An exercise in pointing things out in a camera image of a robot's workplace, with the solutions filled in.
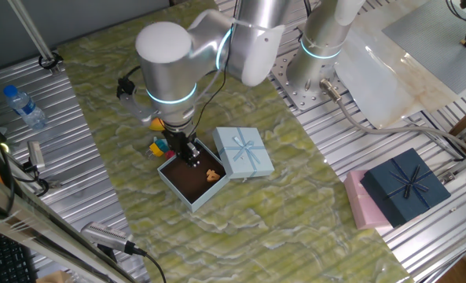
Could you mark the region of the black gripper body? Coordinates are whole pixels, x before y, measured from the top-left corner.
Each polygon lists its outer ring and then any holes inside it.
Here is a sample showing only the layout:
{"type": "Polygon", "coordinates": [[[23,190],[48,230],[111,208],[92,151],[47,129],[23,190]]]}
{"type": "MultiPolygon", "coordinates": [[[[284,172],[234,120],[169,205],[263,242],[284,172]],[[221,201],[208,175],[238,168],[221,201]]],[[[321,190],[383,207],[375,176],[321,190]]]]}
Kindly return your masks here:
{"type": "Polygon", "coordinates": [[[183,131],[174,132],[165,129],[163,136],[167,139],[169,148],[176,154],[196,154],[196,146],[194,144],[196,134],[193,131],[186,134],[183,131]]]}

